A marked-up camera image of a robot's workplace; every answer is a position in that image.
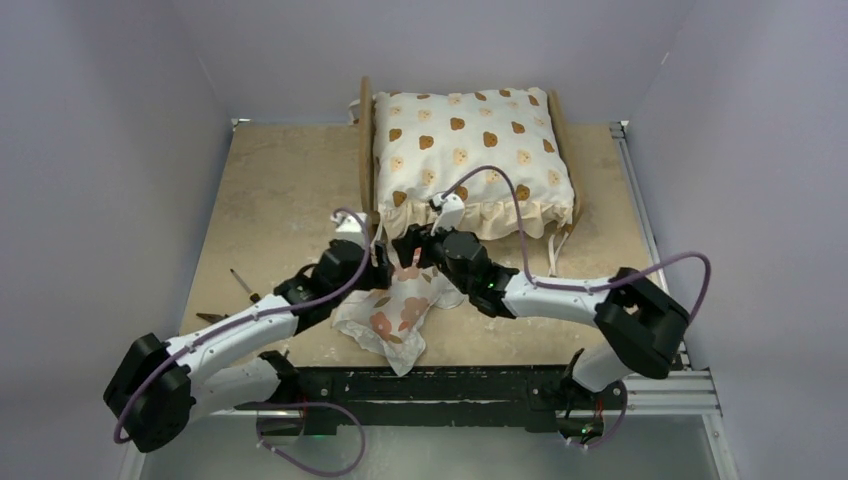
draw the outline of gray wall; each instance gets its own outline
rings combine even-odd
[[[115,478],[100,397],[172,334],[228,119],[173,5],[0,6],[0,478]]]
[[[555,87],[569,119],[629,118],[694,0],[175,0],[233,117],[346,120],[381,90]]]
[[[715,264],[691,348],[746,479],[848,471],[847,7],[699,0],[628,131],[661,253]]]

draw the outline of screwdriver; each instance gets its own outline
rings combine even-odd
[[[233,270],[231,268],[230,273],[232,273],[233,276],[236,277],[236,281],[239,282],[239,285],[241,285],[241,288],[243,288],[244,291],[247,292],[248,298],[250,299],[251,302],[256,303],[256,302],[258,302],[259,300],[262,299],[262,297],[260,297],[258,293],[254,292],[253,290],[250,289],[250,287],[247,286],[247,283],[245,283],[245,281],[239,276],[238,273],[236,273],[235,270]]]

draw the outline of white pillow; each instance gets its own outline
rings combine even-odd
[[[571,221],[574,190],[557,152],[547,95],[529,90],[469,94],[378,93],[374,156],[377,211],[389,238],[435,219],[427,201],[475,167],[502,168],[516,186],[527,233]],[[466,211],[460,228],[484,240],[518,229],[506,182],[480,173],[457,192]]]

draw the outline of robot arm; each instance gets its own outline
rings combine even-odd
[[[420,249],[418,266],[435,265],[486,315],[558,318],[595,325],[603,333],[606,342],[574,356],[555,395],[573,404],[573,399],[593,399],[633,372],[668,376],[689,316],[653,283],[641,279],[603,290],[633,272],[625,268],[612,279],[531,280],[493,262],[476,236],[456,230],[464,211],[458,196],[437,196],[431,204],[440,211],[435,223],[413,225],[392,241],[402,266],[408,267]],[[104,400],[141,452],[167,444],[190,421],[209,413],[271,398],[296,400],[302,391],[298,372],[279,352],[229,365],[328,318],[352,290],[389,287],[393,267],[384,245],[375,244],[376,265],[365,261],[368,246],[360,223],[347,217],[337,225],[336,239],[317,264],[257,304],[199,332],[165,342],[148,334],[133,342]]]
[[[531,281],[519,270],[489,259],[473,233],[456,230],[464,210],[457,195],[436,195],[431,207],[439,212],[433,224],[412,225],[392,241],[403,267],[421,249],[417,266],[435,265],[485,315],[547,317],[596,326],[606,342],[573,360],[566,383],[574,382],[578,388],[600,392],[634,372],[657,379],[668,376],[689,314],[650,280],[599,291],[635,273],[622,268],[612,278]]]
[[[336,239],[318,263],[255,305],[198,332],[165,342],[148,334],[133,342],[103,398],[141,452],[165,445],[211,412],[267,400],[278,389],[296,392],[296,372],[279,352],[229,365],[325,320],[353,290],[389,287],[394,267],[385,246],[374,246],[376,265],[365,261],[368,245],[360,222],[347,216],[336,223]]]

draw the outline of wooden tabletop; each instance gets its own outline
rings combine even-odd
[[[606,125],[569,125],[568,142],[587,192],[583,218],[558,262],[561,276],[596,278],[620,266],[644,268],[649,256],[616,147]],[[350,126],[240,125],[234,135],[212,219],[197,265],[181,333],[208,325],[196,312],[237,313],[250,305],[229,272],[234,268],[265,295],[318,259],[333,237],[330,213],[359,210],[358,136]],[[530,242],[531,271],[548,269],[547,234]],[[491,258],[520,267],[517,235],[486,242]],[[262,350],[290,350],[300,366],[387,365],[333,330],[329,319],[296,338]],[[420,365],[567,363],[601,340],[591,327],[552,319],[491,319],[466,303],[433,308],[421,334]]]

